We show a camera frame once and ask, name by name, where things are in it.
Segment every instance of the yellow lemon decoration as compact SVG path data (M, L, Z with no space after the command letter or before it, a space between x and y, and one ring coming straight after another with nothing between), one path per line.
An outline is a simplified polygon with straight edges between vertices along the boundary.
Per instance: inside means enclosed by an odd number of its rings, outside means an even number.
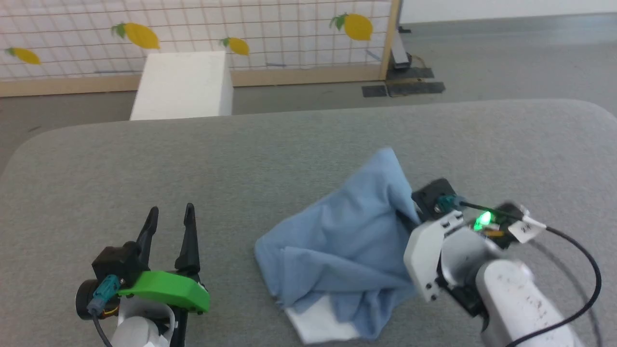
M249 45L246 44L246 42L244 42L244 40L242 39L228 37L220 40L219 42L225 47L229 46L229 48L231 48L231 51L236 54L240 54L243 56L249 55Z
M336 25L336 28L341 31L341 28L345 26L345 33L350 39L356 41L369 41L371 40L371 34L373 33L373 24L368 18L359 14L347 14L344 13L337 17L332 18L330 21L330 28L332 24Z
M148 27L137 23L120 23L112 27L112 35L128 36L132 43L144 49L160 49L159 38Z
M41 59L29 49L11 47L4 51L10 56L18 57L19 60L26 64L41 65Z

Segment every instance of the white grid panel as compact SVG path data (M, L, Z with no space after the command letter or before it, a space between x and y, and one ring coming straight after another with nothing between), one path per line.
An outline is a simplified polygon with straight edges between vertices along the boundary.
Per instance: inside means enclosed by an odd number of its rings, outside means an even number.
M226 50L232 70L310 69L380 64L390 0L0 0L0 81L136 75L150 52ZM357 14L372 25L368 41L352 40L333 17ZM136 23L156 36L142 48L111 28ZM237 38L249 54L237 54ZM13 48L14 56L4 52ZM36 54L32 64L25 50Z

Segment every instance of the white label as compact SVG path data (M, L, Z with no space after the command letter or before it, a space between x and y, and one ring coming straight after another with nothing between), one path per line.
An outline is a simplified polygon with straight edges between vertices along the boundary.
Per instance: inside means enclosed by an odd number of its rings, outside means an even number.
M509 226L508 230L520 243L526 243L527 241L539 235L544 230L544 228L519 220L518 222Z

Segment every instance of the gray table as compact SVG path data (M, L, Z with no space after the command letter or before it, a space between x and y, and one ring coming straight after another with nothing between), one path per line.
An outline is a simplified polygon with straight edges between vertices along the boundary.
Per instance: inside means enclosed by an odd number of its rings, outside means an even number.
M470 201L513 199L586 245L605 279L595 312L605 345L615 346L615 138L611 114L577 101L119 122L43 133L17 150L0 180L0 336L4 346L102 346L73 308L78 285L93 276L90 262L104 246L136 238L156 205L150 263L171 269L192 202L212 310L190 318L187 346L299 345L262 282L254 242L392 146L412 186L443 176ZM586 260L554 236L539 241L590 293ZM542 253L530 246L514 252L565 314L582 304ZM111 334L115 320L103 323ZM480 325L445 295L432 304L418 298L395 310L372 346L479 345ZM587 316L574 327L594 345Z

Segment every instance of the blue cloth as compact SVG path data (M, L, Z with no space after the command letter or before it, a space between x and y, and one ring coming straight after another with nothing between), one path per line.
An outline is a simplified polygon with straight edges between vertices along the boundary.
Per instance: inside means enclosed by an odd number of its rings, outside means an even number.
M304 312L325 293L340 322L375 339L392 310L415 290L403 263L419 223L410 187L391 148L378 151L339 191L259 238L255 256L270 294Z

